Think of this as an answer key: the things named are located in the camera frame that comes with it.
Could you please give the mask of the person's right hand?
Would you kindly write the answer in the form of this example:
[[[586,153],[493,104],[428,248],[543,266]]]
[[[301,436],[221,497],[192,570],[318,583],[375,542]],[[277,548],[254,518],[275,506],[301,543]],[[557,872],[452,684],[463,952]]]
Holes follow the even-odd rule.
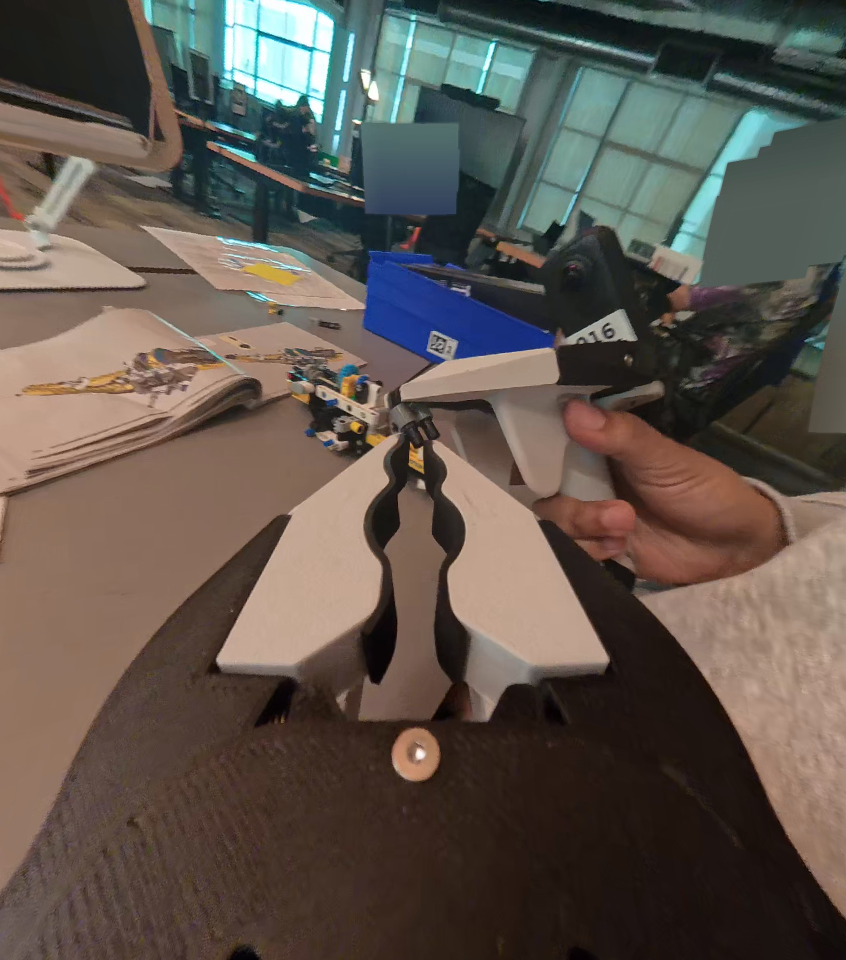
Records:
[[[754,570],[788,545],[771,498],[638,416],[571,400],[563,422],[580,448],[607,459],[615,495],[600,501],[556,495],[533,510],[593,559],[627,557],[641,579],[688,586]]]

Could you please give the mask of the white desk pad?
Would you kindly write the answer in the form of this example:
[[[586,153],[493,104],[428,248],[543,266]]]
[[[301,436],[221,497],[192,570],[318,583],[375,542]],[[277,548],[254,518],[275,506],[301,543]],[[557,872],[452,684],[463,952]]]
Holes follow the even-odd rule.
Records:
[[[0,292],[133,290],[141,276],[81,241],[0,228]]]

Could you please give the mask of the yellow white lego vehicle model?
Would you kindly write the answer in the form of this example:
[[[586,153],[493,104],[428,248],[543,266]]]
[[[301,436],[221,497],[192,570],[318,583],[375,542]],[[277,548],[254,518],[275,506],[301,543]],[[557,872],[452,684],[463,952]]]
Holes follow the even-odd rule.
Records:
[[[358,458],[393,434],[384,385],[355,365],[293,366],[286,385],[309,409],[306,435],[326,450]]]

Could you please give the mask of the dark lego connector piece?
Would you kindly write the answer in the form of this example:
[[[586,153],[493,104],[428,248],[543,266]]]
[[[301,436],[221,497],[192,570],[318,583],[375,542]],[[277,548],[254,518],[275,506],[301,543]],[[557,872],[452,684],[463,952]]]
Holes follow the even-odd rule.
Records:
[[[430,409],[423,404],[395,403],[389,408],[388,418],[392,431],[399,433],[414,449],[421,449],[441,437]]]

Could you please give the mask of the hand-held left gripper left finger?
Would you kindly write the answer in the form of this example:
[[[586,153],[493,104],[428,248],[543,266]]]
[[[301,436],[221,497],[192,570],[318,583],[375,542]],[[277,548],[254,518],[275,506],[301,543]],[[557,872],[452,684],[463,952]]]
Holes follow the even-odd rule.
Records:
[[[337,697],[379,684],[397,613],[386,547],[400,526],[393,434],[268,527],[282,530],[217,657],[223,673],[289,678]]]

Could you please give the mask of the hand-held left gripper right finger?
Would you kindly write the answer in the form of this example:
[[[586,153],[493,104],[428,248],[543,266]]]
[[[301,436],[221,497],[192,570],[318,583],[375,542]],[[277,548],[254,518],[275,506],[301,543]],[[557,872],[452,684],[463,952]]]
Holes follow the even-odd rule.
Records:
[[[603,675],[609,654],[536,516],[438,440],[424,467],[444,552],[433,635],[450,680],[498,702],[512,687]]]

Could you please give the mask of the white monitor stand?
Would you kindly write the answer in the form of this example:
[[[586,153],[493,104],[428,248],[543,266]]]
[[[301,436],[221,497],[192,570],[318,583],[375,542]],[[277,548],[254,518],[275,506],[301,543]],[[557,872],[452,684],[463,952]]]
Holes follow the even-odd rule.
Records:
[[[0,270],[26,271],[48,265],[52,234],[96,169],[97,163],[91,159],[67,159],[41,203],[23,220],[25,230],[0,230]]]

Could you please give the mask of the computer monitor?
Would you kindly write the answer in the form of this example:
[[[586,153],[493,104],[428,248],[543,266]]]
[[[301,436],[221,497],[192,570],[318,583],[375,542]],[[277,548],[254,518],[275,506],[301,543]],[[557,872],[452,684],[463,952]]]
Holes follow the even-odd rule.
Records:
[[[177,165],[177,114],[141,2],[0,1],[0,145]]]

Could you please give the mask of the person's right forearm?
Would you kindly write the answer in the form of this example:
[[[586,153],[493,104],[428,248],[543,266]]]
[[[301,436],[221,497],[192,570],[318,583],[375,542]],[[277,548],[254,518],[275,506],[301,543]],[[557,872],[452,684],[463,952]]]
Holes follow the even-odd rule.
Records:
[[[769,492],[789,545],[637,595],[729,714],[793,845],[846,918],[846,493]]]

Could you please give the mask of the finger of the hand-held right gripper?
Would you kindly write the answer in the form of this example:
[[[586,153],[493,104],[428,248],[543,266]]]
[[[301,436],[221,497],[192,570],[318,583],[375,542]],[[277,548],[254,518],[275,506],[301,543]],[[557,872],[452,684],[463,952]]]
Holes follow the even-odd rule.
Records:
[[[480,400],[517,389],[559,391],[553,348],[459,358],[427,368],[398,388],[398,403],[439,404]]]

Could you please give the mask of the blue plastic bin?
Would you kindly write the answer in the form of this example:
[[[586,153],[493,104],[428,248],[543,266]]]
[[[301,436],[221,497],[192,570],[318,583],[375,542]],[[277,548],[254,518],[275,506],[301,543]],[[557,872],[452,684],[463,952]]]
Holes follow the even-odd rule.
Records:
[[[545,295],[425,254],[373,250],[364,328],[429,363],[551,347]]]

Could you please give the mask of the purple printed box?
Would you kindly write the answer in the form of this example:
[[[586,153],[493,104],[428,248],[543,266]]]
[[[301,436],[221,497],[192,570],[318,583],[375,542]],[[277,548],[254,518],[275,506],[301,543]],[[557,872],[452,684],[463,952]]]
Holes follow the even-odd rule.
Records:
[[[662,398],[635,415],[686,443],[760,390],[777,386],[832,314],[846,259],[792,280],[743,286],[640,279]]]

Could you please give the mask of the instruction booklet stack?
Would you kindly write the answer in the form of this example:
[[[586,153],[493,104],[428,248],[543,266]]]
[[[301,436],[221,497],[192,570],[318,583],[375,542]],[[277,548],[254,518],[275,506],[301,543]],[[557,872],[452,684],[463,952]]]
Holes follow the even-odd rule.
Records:
[[[150,311],[106,308],[0,350],[0,495],[284,398],[294,367],[366,363],[290,322],[196,338]]]

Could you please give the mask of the booklet with yellow print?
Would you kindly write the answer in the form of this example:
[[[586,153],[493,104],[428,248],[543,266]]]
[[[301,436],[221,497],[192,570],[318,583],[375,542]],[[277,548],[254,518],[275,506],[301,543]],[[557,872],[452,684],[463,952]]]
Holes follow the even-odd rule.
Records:
[[[243,292],[283,307],[363,309],[361,300],[306,265],[294,251],[162,227],[143,229],[219,291]]]

